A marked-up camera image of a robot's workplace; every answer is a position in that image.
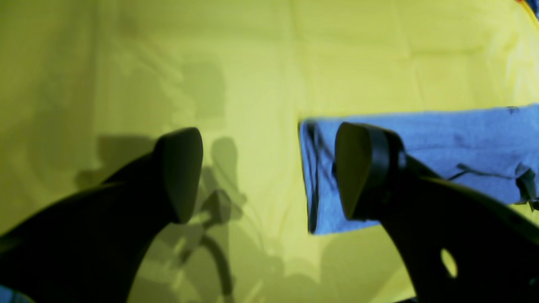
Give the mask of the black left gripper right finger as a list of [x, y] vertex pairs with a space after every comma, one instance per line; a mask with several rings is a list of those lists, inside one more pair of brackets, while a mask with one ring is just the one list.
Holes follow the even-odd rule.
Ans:
[[406, 153], [398, 134], [341, 123], [335, 177], [345, 218], [383, 226], [420, 303], [537, 303], [537, 226], [443, 180]]

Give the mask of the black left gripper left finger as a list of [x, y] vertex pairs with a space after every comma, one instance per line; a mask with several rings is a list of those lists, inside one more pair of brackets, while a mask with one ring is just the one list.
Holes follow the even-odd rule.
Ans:
[[179, 129], [32, 215], [1, 236], [1, 286], [36, 303], [125, 303], [154, 238], [194, 214], [202, 161], [200, 131]]

